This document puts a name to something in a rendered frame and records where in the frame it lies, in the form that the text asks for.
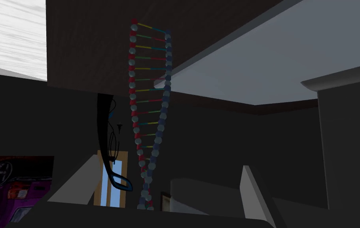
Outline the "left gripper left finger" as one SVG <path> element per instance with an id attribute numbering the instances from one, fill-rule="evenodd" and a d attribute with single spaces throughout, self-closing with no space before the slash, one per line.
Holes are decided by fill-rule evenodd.
<path id="1" fill-rule="evenodd" d="M 100 180 L 100 162 L 94 154 L 47 201 L 87 205 Z"/>

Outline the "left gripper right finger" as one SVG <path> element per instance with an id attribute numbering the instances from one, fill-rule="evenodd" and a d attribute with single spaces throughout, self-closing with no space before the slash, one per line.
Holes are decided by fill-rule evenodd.
<path id="1" fill-rule="evenodd" d="M 264 220 L 269 224 L 282 223 L 275 201 L 256 168 L 243 166 L 240 194 L 245 218 Z"/>

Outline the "purple car poster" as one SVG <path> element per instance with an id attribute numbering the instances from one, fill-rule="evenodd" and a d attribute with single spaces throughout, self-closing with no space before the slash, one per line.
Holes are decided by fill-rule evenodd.
<path id="1" fill-rule="evenodd" d="M 0 156 L 0 228 L 19 222 L 51 188 L 53 156 Z"/>

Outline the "colourful double helix model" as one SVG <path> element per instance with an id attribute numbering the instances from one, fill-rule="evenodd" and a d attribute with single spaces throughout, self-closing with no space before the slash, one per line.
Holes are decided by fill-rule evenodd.
<path id="1" fill-rule="evenodd" d="M 171 32 L 149 27 L 157 37 L 145 35 L 146 24 L 131 20 L 128 55 L 131 120 L 143 180 L 137 208 L 153 210 L 150 190 L 163 141 L 171 93 Z"/>

